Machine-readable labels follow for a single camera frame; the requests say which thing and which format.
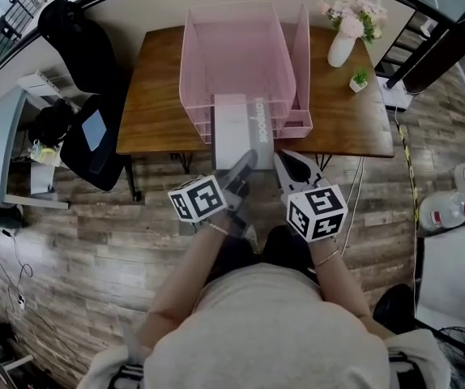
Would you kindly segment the person's right forearm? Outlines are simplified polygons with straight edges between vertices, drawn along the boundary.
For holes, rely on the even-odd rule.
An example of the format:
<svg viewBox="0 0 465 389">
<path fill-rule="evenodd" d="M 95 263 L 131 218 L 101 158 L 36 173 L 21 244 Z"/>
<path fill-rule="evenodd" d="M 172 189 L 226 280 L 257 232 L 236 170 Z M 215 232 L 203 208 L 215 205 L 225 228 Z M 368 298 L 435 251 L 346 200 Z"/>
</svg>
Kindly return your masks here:
<svg viewBox="0 0 465 389">
<path fill-rule="evenodd" d="M 313 264 L 338 249 L 336 242 L 322 239 L 309 244 Z M 318 285 L 326 301 L 343 307 L 365 326 L 367 331 L 387 340 L 394 334 L 373 319 L 365 295 L 352 273 L 348 270 L 340 253 L 320 267 L 315 267 Z"/>
</svg>

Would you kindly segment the white grey notebook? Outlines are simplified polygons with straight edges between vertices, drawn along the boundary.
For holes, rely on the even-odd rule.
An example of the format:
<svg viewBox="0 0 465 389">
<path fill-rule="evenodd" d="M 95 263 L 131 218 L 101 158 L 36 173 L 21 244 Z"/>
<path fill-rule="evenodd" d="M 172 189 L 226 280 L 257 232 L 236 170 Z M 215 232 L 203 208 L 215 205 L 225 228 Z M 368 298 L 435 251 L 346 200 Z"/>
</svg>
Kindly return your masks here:
<svg viewBox="0 0 465 389">
<path fill-rule="evenodd" d="M 257 154 L 256 170 L 273 169 L 270 105 L 264 99 L 248 102 L 244 94 L 216 95 L 213 136 L 217 170 L 232 169 L 250 150 Z"/>
</svg>

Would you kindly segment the pink mesh tray organizer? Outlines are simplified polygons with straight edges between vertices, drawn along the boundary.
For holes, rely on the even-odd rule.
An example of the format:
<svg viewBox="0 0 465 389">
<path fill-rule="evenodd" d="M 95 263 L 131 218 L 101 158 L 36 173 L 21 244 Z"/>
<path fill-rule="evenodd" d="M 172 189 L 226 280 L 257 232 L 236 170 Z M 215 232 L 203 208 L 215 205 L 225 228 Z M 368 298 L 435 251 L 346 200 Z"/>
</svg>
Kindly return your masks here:
<svg viewBox="0 0 465 389">
<path fill-rule="evenodd" d="M 279 17 L 272 2 L 227 2 L 187 11 L 179 97 L 198 135 L 211 143 L 211 114 L 232 94 L 268 108 L 277 139 L 301 139 L 309 111 L 309 12 Z"/>
</svg>

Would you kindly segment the white ribbed vase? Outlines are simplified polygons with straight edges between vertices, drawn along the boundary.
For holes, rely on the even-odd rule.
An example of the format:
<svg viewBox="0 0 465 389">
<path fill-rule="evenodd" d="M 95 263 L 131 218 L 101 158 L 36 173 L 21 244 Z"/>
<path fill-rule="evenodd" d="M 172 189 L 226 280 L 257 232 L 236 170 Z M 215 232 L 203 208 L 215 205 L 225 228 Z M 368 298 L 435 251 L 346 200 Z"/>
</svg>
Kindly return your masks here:
<svg viewBox="0 0 465 389">
<path fill-rule="evenodd" d="M 329 65 L 334 68 L 341 67 L 348 60 L 355 43 L 355 38 L 338 31 L 327 55 Z"/>
</svg>

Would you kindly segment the pink flower bouquet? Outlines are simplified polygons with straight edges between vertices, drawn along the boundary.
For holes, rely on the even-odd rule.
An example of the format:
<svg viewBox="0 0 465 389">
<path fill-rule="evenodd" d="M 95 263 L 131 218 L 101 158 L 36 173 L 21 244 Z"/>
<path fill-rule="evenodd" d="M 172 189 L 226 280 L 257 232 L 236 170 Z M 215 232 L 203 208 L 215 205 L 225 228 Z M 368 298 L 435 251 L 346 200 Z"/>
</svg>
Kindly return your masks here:
<svg viewBox="0 0 465 389">
<path fill-rule="evenodd" d="M 343 36 L 369 43 L 382 37 L 388 13 L 380 1 L 336 0 L 332 4 L 327 0 L 316 1 L 319 11 Z"/>
</svg>

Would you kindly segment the gold bangle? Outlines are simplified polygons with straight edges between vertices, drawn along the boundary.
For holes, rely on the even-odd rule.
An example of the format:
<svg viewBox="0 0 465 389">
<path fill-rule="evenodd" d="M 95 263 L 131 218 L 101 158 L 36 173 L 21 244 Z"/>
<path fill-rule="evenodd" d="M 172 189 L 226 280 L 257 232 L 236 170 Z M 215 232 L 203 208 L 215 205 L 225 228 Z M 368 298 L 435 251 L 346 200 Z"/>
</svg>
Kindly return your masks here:
<svg viewBox="0 0 465 389">
<path fill-rule="evenodd" d="M 326 256 L 325 258 L 319 260 L 318 262 L 315 262 L 314 263 L 314 266 L 315 267 L 320 267 L 322 266 L 324 263 L 326 263 L 327 261 L 329 261 L 330 259 L 332 259 L 335 255 L 337 255 L 339 252 L 339 249 L 336 249 L 335 251 L 331 252 L 328 256 Z"/>
</svg>

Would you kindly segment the brown wooden table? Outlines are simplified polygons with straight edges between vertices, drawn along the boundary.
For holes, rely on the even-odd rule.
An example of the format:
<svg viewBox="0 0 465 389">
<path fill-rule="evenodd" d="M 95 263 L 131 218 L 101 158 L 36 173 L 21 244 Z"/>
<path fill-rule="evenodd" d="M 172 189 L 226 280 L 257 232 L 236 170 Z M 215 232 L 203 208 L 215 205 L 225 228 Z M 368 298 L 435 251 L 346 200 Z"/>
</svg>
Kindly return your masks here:
<svg viewBox="0 0 465 389">
<path fill-rule="evenodd" d="M 117 152 L 204 152 L 207 146 L 183 109 L 179 74 L 184 28 L 147 32 L 126 97 Z M 310 35 L 310 101 L 313 128 L 303 139 L 281 139 L 278 149 L 332 156 L 392 158 L 390 120 L 376 75 L 363 43 L 357 42 L 340 68 L 326 61 L 335 34 L 313 26 Z M 349 88 L 355 70 L 365 68 L 368 85 L 358 93 Z"/>
</svg>

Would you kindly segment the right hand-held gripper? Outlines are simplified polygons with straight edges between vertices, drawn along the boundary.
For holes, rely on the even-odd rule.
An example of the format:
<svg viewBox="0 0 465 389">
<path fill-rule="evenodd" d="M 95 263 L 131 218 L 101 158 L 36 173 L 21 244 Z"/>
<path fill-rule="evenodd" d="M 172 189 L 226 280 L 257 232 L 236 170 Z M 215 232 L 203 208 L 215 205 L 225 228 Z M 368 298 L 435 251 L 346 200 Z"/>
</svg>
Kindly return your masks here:
<svg viewBox="0 0 465 389">
<path fill-rule="evenodd" d="M 317 185 L 323 179 L 317 162 L 298 152 L 278 151 L 274 164 L 283 191 L 294 191 L 298 183 Z M 338 185 L 293 193 L 287 198 L 286 220 L 307 242 L 335 236 L 347 214 L 348 206 Z"/>
</svg>

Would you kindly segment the beige partition with black rail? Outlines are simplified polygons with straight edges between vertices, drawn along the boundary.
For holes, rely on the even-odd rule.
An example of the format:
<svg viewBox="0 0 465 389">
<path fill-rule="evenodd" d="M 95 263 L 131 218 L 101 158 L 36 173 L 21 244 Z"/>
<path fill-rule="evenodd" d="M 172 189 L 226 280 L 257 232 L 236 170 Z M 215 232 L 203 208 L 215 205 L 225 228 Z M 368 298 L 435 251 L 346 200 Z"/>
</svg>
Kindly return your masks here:
<svg viewBox="0 0 465 389">
<path fill-rule="evenodd" d="M 288 21 L 304 4 L 313 25 L 327 26 L 317 0 L 79 0 L 88 18 L 95 20 L 110 38 L 119 64 L 131 70 L 146 32 L 183 25 L 193 6 L 222 2 L 269 1 L 279 17 Z M 413 15 L 432 16 L 433 9 L 420 0 L 370 0 L 380 2 L 387 11 L 382 38 L 368 47 L 372 63 L 378 63 Z M 36 71 L 44 72 L 66 94 L 81 100 L 88 94 L 78 89 L 69 76 L 60 55 L 37 31 L 31 31 L 0 63 L 0 99 L 17 86 L 17 80 Z"/>
</svg>

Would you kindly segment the small plant in white pot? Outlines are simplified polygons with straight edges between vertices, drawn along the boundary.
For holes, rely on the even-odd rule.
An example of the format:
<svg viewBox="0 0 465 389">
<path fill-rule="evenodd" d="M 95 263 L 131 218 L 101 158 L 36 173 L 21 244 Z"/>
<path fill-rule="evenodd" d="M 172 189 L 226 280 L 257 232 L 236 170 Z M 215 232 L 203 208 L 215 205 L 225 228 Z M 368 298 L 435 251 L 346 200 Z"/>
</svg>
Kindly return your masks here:
<svg viewBox="0 0 465 389">
<path fill-rule="evenodd" d="M 367 69 L 359 69 L 352 76 L 349 87 L 355 93 L 360 92 L 368 84 L 369 71 Z"/>
</svg>

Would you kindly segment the yellow green plastic jug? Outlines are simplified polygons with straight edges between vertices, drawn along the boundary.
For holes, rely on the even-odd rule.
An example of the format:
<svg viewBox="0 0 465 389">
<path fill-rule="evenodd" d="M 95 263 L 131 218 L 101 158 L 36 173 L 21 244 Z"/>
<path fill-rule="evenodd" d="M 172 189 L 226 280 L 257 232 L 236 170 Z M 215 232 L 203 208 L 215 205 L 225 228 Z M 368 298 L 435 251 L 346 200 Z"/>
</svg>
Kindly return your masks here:
<svg viewBox="0 0 465 389">
<path fill-rule="evenodd" d="M 62 143 L 59 143 L 57 146 L 49 147 L 36 139 L 29 149 L 30 158 L 43 165 L 59 167 L 62 164 L 60 157 L 61 149 Z"/>
</svg>

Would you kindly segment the person's white shoe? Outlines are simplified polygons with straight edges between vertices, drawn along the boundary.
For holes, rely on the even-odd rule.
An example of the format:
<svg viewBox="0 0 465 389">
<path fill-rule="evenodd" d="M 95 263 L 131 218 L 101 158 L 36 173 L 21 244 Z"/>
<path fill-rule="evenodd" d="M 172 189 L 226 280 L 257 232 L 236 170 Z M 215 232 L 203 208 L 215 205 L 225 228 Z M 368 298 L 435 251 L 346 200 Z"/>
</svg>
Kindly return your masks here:
<svg viewBox="0 0 465 389">
<path fill-rule="evenodd" d="M 253 225 L 250 224 L 246 228 L 243 238 L 250 244 L 253 253 L 259 254 L 258 237 Z"/>
</svg>

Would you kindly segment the black office chair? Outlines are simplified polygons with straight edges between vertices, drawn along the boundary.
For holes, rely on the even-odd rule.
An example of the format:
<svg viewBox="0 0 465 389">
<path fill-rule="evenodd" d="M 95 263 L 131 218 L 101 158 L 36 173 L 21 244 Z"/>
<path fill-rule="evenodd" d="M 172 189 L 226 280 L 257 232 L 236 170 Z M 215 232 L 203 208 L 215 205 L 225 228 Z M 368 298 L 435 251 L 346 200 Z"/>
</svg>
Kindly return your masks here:
<svg viewBox="0 0 465 389">
<path fill-rule="evenodd" d="M 117 153 L 117 139 L 130 80 L 118 65 L 104 29 L 79 4 L 54 0 L 40 14 L 40 35 L 59 53 L 76 88 L 89 97 L 72 115 L 63 139 L 62 162 L 94 187 L 112 190 L 122 172 L 135 202 L 132 159 Z"/>
</svg>

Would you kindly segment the person's beige shirt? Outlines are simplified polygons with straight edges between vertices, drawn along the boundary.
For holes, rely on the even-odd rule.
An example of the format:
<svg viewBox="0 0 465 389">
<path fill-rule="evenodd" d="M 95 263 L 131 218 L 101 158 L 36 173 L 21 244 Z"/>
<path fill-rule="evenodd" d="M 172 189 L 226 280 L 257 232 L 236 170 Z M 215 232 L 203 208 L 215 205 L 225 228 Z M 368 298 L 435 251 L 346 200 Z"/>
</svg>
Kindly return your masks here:
<svg viewBox="0 0 465 389">
<path fill-rule="evenodd" d="M 146 389 L 389 389 L 382 340 L 303 275 L 259 264 L 210 283 L 144 362 Z"/>
</svg>

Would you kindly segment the person's left forearm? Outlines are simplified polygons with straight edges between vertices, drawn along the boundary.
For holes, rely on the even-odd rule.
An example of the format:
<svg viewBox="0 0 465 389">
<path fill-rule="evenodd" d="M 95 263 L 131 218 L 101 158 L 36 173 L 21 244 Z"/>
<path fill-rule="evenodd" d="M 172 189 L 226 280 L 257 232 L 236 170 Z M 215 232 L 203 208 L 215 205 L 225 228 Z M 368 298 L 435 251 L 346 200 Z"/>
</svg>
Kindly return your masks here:
<svg viewBox="0 0 465 389">
<path fill-rule="evenodd" d="M 143 347 L 153 349 L 192 314 L 231 227 L 227 214 L 220 213 L 193 236 L 179 265 L 156 293 L 139 329 L 138 339 Z"/>
</svg>

